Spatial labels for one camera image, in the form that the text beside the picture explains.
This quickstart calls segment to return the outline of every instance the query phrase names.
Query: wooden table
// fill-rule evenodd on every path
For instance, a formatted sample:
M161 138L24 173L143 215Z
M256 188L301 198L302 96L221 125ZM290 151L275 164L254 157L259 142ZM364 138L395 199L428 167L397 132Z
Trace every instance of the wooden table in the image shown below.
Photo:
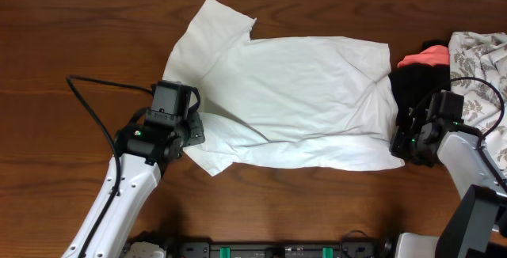
M454 31L507 31L507 0L218 0L257 17L253 38L348 36L388 43L391 63ZM60 256L104 180L111 151L67 74L144 85L204 0L0 0L0 256ZM80 84L114 133L142 93ZM383 172L234 164L210 177L167 169L132 234L215 241L332 241L402 227L438 235L459 203L444 168ZM494 237L495 241L505 241Z

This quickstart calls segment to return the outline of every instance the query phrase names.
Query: wire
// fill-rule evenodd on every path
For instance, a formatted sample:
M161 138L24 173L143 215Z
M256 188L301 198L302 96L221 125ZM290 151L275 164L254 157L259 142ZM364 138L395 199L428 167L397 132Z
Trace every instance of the wire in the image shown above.
M114 185L112 186L111 194L109 194L109 198L105 202L104 208L102 208L101 213L97 217L97 220L95 221L90 232L88 233L88 237L86 237L85 242L83 243L81 251L79 252L79 255L78 255L78 258L81 258L81 257L86 256L86 249L88 248L88 245L90 244L90 242L93 238L93 235L97 231L97 228L101 224L101 221L104 218L105 214L107 213L109 206L111 206L112 200L115 198L118 190L120 189L121 165L120 165L120 158L118 157L118 153L116 152L116 149L114 147L114 141L112 140L111 135L109 134L108 130L105 128L105 125L98 118L97 114L88 105L88 103L86 103L85 99L81 96L79 91L76 89L76 87L74 86L74 83L72 82L73 79L87 81L87 82L93 82L93 83L102 84L102 85L111 85L111 86L127 88L127 89L137 89L137 90L149 93L151 96L153 96L153 92L150 91L149 89L145 89L143 87L138 87L135 85L126 85L126 84L120 84L120 83L115 83L115 82L108 82L108 81L103 81L103 80L98 80L98 79L93 79L93 78L81 77L81 76L77 76L77 75L67 76L67 84L71 88L72 92L74 92L74 95L78 98L78 100L81 102L83 107L85 107L86 111L88 111L88 113L92 116L95 123L101 128L102 132L104 133L104 136L107 139L109 146L111 147L112 154L114 156L114 161L115 161L115 168L116 168L116 178L114 181Z
M340 251L343 253L345 258L352 258L352 257L349 255L349 252L344 250L341 246L343 245L343 242L345 242L345 239L354 233L360 233L360 234L363 234L365 237L368 237L368 235L363 230L351 230L346 235L344 235L341 238Z
M506 184L506 182L504 181L503 178L501 178L500 174L498 174L497 170L491 164L490 160L488 159L488 157L484 153L484 147L485 146L482 145L482 141L484 141L484 139L486 138L486 136L489 135L491 132L493 132L495 130L495 128L498 127L498 125L500 124L501 120L503 119L504 113L505 113L505 103L504 103L503 98L501 97L500 92L493 85L491 85L488 81L482 80L482 79L479 79L479 78L476 78L476 77L466 76L466 77L457 77L457 78L453 78L453 79L451 79L449 81L442 82L437 87L435 87L431 91L429 91L429 93L427 93L426 96L422 98L422 100L419 102L419 104L417 104L415 106L414 110L409 114L409 116L410 117L414 117L414 113L417 110L421 109L422 105L425 104L425 103L427 103L428 99L434 93L439 92L444 87L446 87L447 85L451 84L452 82L462 81L462 80L474 80L474 81L477 81L477 82L481 82L484 85L487 85L488 87L490 87L493 90L494 94L498 98L498 101L500 102L500 116L498 117L498 119L494 123L494 125L492 127L490 127L489 130L487 130L485 133L483 133L477 139L477 145L475 146L475 149L478 151L479 156L484 161L484 164L486 164L486 166L488 167L488 169L493 174L494 178L497 180L497 185L501 186L504 189L504 191L507 192L507 184Z

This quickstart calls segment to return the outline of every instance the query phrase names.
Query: pink cloth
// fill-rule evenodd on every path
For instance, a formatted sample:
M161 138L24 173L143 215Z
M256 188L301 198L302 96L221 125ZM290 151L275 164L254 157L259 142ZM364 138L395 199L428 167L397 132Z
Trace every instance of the pink cloth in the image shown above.
M412 63L423 63L434 66L436 64L450 64L449 48L443 45L434 45L416 55L407 55L398 63L398 68Z

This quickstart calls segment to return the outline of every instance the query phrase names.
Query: white shirt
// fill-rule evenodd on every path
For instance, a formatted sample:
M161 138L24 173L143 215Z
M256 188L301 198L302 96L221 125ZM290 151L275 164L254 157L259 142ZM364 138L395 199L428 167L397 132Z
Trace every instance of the white shirt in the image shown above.
M210 174L233 162L380 170L398 111L389 48L345 37L251 40L255 20L206 0L163 79L199 89L206 142L185 152Z

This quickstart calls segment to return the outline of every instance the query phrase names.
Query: white cloth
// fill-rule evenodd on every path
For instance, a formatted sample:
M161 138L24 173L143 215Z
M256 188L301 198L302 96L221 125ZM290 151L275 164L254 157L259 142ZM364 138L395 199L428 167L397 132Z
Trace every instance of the white cloth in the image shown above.
M389 48L344 37L251 40L255 20L206 0L164 80L195 86L206 141L185 152L211 175L233 162L381 170L398 111Z
M451 78L473 76L484 79L507 99L507 35L454 32L449 43ZM494 92L477 81L452 83L452 92L464 95L463 119L482 132L494 125L500 104ZM488 151L498 168L507 167L507 117L486 137Z

